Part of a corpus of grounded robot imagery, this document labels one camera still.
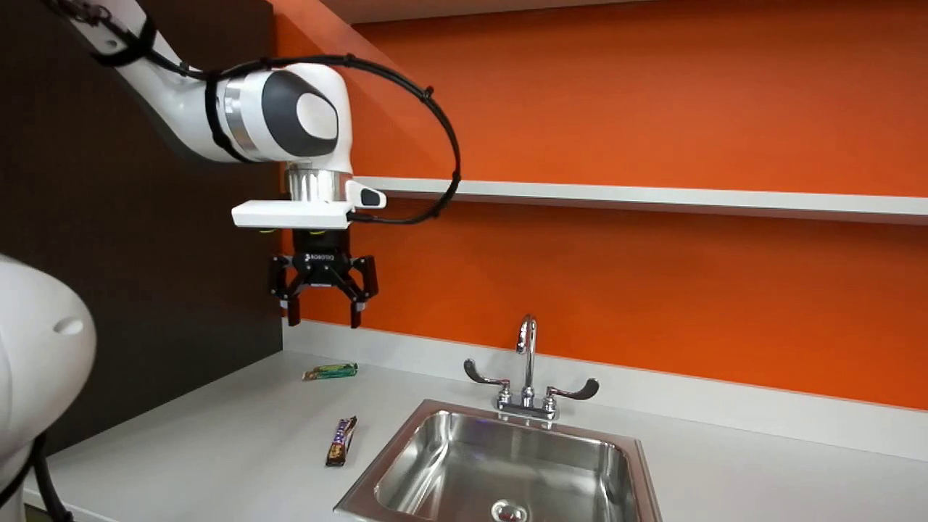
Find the stainless steel sink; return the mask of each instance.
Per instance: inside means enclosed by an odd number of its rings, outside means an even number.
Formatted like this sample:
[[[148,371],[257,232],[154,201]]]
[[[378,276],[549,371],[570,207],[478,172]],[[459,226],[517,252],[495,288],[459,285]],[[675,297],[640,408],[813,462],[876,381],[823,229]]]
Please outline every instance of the stainless steel sink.
[[[633,439],[422,400],[337,511],[418,522],[656,522]]]

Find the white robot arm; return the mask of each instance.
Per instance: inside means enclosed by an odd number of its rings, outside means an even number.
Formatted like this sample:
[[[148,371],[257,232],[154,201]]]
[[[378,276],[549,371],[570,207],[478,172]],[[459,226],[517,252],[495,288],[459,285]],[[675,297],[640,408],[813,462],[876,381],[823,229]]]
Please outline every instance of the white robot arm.
[[[270,63],[204,73],[179,62],[132,0],[45,0],[112,68],[172,131],[208,163],[282,163],[289,201],[233,208],[243,229],[292,229],[292,255],[270,261],[270,290],[298,321],[305,288],[338,288],[350,324],[378,294],[375,259],[350,259],[356,208],[382,208],[385,195],[350,179],[349,91],[328,63]]]

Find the white countertop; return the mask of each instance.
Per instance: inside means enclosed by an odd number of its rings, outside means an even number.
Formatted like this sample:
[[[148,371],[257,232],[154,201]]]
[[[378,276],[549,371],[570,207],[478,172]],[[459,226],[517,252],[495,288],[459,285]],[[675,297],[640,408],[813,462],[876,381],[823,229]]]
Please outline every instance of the white countertop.
[[[301,381],[312,350],[282,350],[51,456],[76,520],[328,522],[407,414],[427,397],[489,407],[492,390],[363,362]],[[344,466],[325,466],[338,419],[356,414]],[[757,435],[602,404],[562,400],[562,423],[639,439],[665,522],[923,522],[928,462]]]

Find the orange wall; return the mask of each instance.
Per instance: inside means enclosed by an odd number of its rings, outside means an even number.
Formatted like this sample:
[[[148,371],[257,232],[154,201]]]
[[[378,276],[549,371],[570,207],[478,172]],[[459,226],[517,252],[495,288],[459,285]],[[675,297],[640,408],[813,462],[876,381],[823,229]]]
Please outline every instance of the orange wall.
[[[305,50],[292,26],[282,50]],[[465,175],[928,195],[928,5],[634,2],[363,26],[436,85]],[[437,133],[350,79],[356,172],[443,175]],[[353,229],[369,329],[928,408],[928,229],[454,207]],[[344,300],[306,294],[317,320]]]

